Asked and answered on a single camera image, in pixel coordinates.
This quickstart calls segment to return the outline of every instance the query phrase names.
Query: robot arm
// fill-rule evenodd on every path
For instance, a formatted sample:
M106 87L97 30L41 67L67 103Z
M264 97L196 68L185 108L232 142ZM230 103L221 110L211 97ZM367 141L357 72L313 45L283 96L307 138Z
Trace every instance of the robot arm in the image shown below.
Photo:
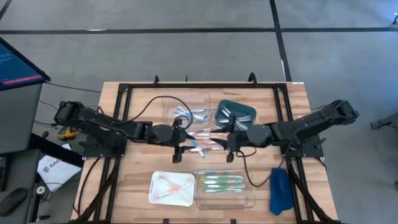
M345 100L336 100L322 109L294 121L257 124L245 131L234 129L235 118L213 133L229 133L227 140L211 139L229 151L227 162L232 162L234 152L241 147L288 146L299 147L304 140L313 137L333 125L347 125L356 121L359 113Z
M118 150L123 141L154 144L158 146L177 147L184 151L193 147L180 147L186 139L194 139L176 120L173 126L160 124L153 126L146 121L121 121L84 107L80 102L61 102L54 121L62 126L70 126L94 137L101 147Z

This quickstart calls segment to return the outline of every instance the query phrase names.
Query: plastic tray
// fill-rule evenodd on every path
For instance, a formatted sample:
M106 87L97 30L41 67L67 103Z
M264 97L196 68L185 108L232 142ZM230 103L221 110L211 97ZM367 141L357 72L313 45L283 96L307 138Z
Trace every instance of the plastic tray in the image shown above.
M209 126L210 120L213 118L213 113L211 112L211 98L208 93L200 93L197 95L187 95L187 96L176 96L181 99L187 106L191 109L191 111L206 109L206 111L202 113L194 113L194 115L201 116L205 118L203 121L194 119L192 125L189 130L196 131L199 129L204 129ZM172 98L163 98L163 122L165 124L172 124L176 117L176 111L183 109L188 111L187 108L178 100ZM191 119L190 115L187 113L185 116L188 119ZM188 119L182 118L182 126L186 126L188 124Z
M171 184L177 187L184 186L188 180L191 180L192 184L184 189L181 189L181 191L186 195L186 197L188 197L188 199L186 199L184 197L184 194L181 192L172 192L170 194L164 195L163 197L158 197L172 190L172 187L169 184L159 178L160 175L162 175L164 178L169 180ZM195 177L192 174L156 171L152 174L148 199L149 202L153 204L179 205L189 207L193 203L194 188Z
M206 193L205 189L209 189L203 182L212 180L206 178L208 175L238 175L242 177L241 193L234 191ZM252 192L252 186L246 178L244 169L236 170L198 170L196 173L196 198L197 205L200 209L226 209L226 208L252 208L256 204L256 197Z
M217 126L223 128L225 126L225 124L220 124L218 122L218 120L219 119L228 119L228 117L225 116L225 114L223 114L223 112L220 109L220 107L223 105L225 105L225 107L227 107L227 109L229 109L230 112L232 114L234 114L237 118L247 116L247 115L250 116L250 118L251 118L250 121L241 122L246 127L249 128L256 122L257 112L256 112L256 109L254 109L253 107L243 105L241 103L233 102L230 100L221 100L220 103L218 103L218 107L217 107L216 114L215 114Z

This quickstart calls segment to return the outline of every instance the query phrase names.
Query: monitor screen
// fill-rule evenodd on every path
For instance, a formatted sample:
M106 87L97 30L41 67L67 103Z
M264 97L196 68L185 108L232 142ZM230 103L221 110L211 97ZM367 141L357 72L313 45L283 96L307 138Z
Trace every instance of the monitor screen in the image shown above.
M43 83L48 76L4 40L0 42L0 90Z

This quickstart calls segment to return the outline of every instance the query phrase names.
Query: wooden table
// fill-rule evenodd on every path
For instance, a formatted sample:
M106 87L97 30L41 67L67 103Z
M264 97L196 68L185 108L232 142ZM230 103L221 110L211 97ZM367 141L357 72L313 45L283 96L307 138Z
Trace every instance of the wooden table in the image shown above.
M115 99L119 83L104 83L99 105L104 112L113 115ZM287 83L290 105L294 119L310 113L307 94L303 83ZM265 88L140 88L133 89L129 119L140 112L150 99L158 95L195 95L207 92L211 95L211 108L213 114L218 102L223 99L252 106L257 111L256 123L269 123L277 121L274 94L271 89ZM283 95L280 93L284 119L287 115L283 103ZM124 103L120 109L119 119L122 117ZM155 100L137 121L162 122L162 100ZM244 152L251 152L251 148L242 148ZM170 172L195 172L198 169L237 169L243 167L243 160L235 158L234 162L227 164L225 151L208 152L206 159L202 159L197 153L183 154L182 162L172 163L174 149L145 144L128 142L126 155L121 159L118 176L118 186L114 200L112 223L162 223L164 218L169 218L171 223L230 223L231 219L237 219L238 223L295 223L294 210L282 212L279 216L269 211L270 188L269 183L254 189L256 204L250 209L232 210L200 210L194 202L191 207L177 207L167 205L153 205L148 201L149 186L152 173L157 170ZM282 159L278 147L269 146L258 149L255 156L249 157L248 167L253 173L254 182L259 183L270 174L271 168L276 167ZM85 162L78 194L83 179L95 159ZM85 186L82 198L82 210L92 201L98 192L98 186L103 169L101 159L90 174ZM337 219L331 190L328 183L325 168L315 159L303 159L308 189L318 202L319 206L330 217ZM306 219L304 202L299 191L299 200L303 219ZM105 195L101 207L101 218L104 219L108 202L108 194Z

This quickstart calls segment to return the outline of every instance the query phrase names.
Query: white plate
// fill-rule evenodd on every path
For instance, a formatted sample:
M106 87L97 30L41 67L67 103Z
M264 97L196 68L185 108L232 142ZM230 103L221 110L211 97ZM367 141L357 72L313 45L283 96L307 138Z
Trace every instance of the white plate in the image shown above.
M172 190L172 187L169 184L159 178L160 175L164 176L167 180L169 180L169 182L171 182L171 184L177 187L184 186L189 180L191 180L192 184L189 187L181 190L185 193L185 195L188 196L188 198L186 198L181 192L174 192L161 198L157 198L158 195L162 195ZM156 171L152 174L148 199L149 202L153 204L179 205L189 207L193 203L194 191L195 177L192 174Z

